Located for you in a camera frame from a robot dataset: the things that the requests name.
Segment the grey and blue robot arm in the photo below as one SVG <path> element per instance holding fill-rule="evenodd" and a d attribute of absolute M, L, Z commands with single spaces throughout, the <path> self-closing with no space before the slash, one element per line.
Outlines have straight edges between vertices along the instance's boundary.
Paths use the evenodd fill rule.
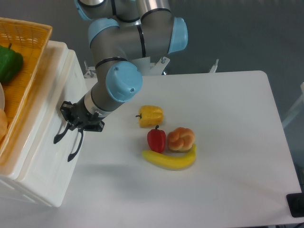
<path fill-rule="evenodd" d="M 134 59 L 183 50 L 187 26 L 174 17 L 166 0 L 77 0 L 79 14 L 90 19 L 88 44 L 97 83 L 75 104 L 60 110 L 66 129 L 100 132 L 103 119 L 130 100 L 143 78 Z"/>

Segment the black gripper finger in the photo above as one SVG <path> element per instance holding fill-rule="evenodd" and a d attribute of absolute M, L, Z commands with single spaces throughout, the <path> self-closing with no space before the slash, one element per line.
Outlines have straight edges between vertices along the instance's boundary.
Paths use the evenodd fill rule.
<path fill-rule="evenodd" d="M 74 107 L 74 105 L 68 101 L 64 101 L 60 107 L 60 111 L 62 113 L 63 118 L 69 123 L 72 123 L 74 120 L 73 115 L 72 115 L 73 107 Z"/>
<path fill-rule="evenodd" d="M 68 129 L 73 131 L 75 129 L 82 129 L 83 128 L 83 122 L 80 120 L 74 120 L 74 121 L 68 121 Z"/>

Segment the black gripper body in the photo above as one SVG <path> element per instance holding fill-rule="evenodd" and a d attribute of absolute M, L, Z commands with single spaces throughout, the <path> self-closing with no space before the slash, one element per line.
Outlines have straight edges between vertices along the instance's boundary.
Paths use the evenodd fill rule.
<path fill-rule="evenodd" d="M 75 128 L 90 132 L 101 132 L 104 128 L 103 118 L 99 113 L 91 114 L 85 107 L 84 97 L 72 107 L 72 125 Z"/>

